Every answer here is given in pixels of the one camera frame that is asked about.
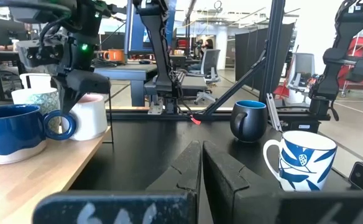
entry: blue mug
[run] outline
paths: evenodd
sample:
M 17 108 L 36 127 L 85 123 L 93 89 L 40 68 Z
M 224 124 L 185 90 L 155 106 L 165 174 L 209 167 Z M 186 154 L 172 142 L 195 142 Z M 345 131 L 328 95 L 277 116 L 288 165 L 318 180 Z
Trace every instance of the blue mug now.
M 270 165 L 267 150 L 278 146 L 278 172 Z M 281 141 L 269 140 L 263 148 L 264 160 L 286 191 L 322 190 L 332 169 L 338 146 L 327 137 L 306 131 L 287 131 Z
M 70 127 L 57 134 L 49 128 L 49 121 L 56 116 L 60 116 L 60 111 L 42 116 L 37 105 L 0 106 L 0 164 L 19 162 L 40 153 L 46 147 L 46 137 L 70 138 L 76 130 L 75 119 L 64 116 Z

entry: mug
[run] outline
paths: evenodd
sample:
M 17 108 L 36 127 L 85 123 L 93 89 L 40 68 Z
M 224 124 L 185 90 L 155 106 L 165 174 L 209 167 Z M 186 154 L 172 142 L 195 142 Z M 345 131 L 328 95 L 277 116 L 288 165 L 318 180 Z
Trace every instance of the mug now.
M 242 142 L 256 142 L 263 137 L 268 118 L 264 103 L 252 100 L 238 101 L 231 113 L 231 132 Z
M 123 62 L 124 57 L 125 57 L 124 50 L 121 49 L 109 49 L 107 52 L 103 54 L 103 58 L 105 60 L 113 62 Z
M 24 88 L 50 88 L 51 76 L 44 73 L 25 73 L 20 75 Z
M 45 122 L 38 105 L 0 106 L 0 164 L 23 161 L 42 152 L 48 136 Z
M 269 163 L 267 150 L 276 145 L 280 150 L 278 172 Z M 322 190 L 332 169 L 338 146 L 329 138 L 306 131 L 287 131 L 280 142 L 269 140 L 264 145 L 264 160 L 271 173 L 286 191 Z
M 71 109 L 78 127 L 70 138 L 76 141 L 86 141 L 102 136 L 108 127 L 106 106 L 102 95 L 85 95 Z M 68 122 L 63 119 L 63 128 L 68 129 Z
M 33 104 L 39 105 L 42 114 L 48 114 L 60 109 L 60 99 L 55 88 L 31 88 L 16 90 L 12 92 L 14 104 Z M 60 118 L 54 118 L 49 122 L 50 129 L 59 133 Z

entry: orange mug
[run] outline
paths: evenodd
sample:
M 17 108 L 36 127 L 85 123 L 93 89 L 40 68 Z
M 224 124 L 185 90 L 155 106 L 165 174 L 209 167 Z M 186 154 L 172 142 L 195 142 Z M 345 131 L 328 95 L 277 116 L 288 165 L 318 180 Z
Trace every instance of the orange mug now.
M 124 61 L 124 50 L 121 49 L 109 49 L 103 54 L 105 60 L 112 62 L 123 62 Z

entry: green patterned mug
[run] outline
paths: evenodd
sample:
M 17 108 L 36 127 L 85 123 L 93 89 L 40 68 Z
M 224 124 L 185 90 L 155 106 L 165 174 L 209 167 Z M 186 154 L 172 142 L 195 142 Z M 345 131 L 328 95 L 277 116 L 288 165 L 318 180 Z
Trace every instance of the green patterned mug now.
M 60 109 L 60 100 L 58 98 L 58 91 L 55 88 L 30 88 L 23 90 L 16 90 L 12 92 L 13 103 L 20 104 L 33 104 L 40 106 L 40 112 L 45 115 L 49 112 Z M 53 118 L 49 121 L 50 129 L 55 133 L 60 133 L 60 117 Z

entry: floral patterned mug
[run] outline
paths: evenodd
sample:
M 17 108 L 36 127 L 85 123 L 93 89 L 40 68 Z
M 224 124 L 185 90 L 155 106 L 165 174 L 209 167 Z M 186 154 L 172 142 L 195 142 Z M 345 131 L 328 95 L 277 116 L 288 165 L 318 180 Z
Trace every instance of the floral patterned mug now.
M 280 150 L 278 172 L 270 165 L 267 150 L 276 145 Z M 264 160 L 286 191 L 322 190 L 338 146 L 329 138 L 305 131 L 287 131 L 282 140 L 269 140 L 264 145 Z

